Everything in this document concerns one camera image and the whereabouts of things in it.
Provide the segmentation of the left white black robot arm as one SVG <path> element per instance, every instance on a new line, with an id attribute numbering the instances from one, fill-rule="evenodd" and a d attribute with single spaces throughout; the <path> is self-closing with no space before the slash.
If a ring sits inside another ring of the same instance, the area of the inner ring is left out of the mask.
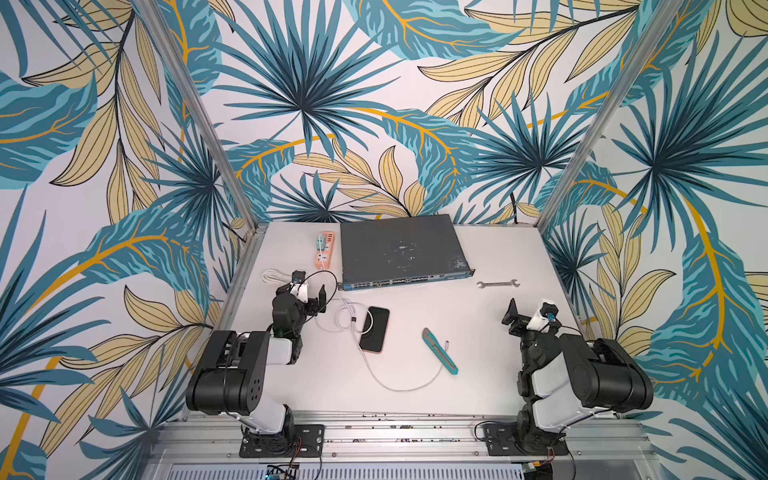
<path id="1" fill-rule="evenodd" d="M 261 437 L 287 444 L 297 440 L 292 410 L 266 393 L 266 370 L 297 362 L 304 324 L 326 311 L 328 298 L 324 288 L 306 300 L 295 290 L 290 285 L 277 289 L 268 329 L 212 334 L 185 392 L 189 410 L 235 419 L 247 440 Z"/>

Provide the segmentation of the black smartphone pink case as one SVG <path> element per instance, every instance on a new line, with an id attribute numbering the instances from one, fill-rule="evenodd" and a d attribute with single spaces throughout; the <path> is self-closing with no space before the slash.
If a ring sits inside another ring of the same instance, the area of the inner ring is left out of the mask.
<path id="1" fill-rule="evenodd" d="M 390 318 L 390 310 L 371 306 L 367 310 L 359 347 L 364 352 L 381 353 Z"/>

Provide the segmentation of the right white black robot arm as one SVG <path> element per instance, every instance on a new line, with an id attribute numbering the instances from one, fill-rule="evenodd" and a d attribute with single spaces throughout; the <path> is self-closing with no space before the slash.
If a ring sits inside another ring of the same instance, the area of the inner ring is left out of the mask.
<path id="1" fill-rule="evenodd" d="M 517 387 L 524 400 L 513 439 L 526 453 L 546 453 L 566 430 L 599 413 L 645 410 L 653 402 L 650 378 L 615 340 L 564 333 L 558 307 L 544 302 L 532 316 L 514 299 L 502 318 L 519 339 Z"/>

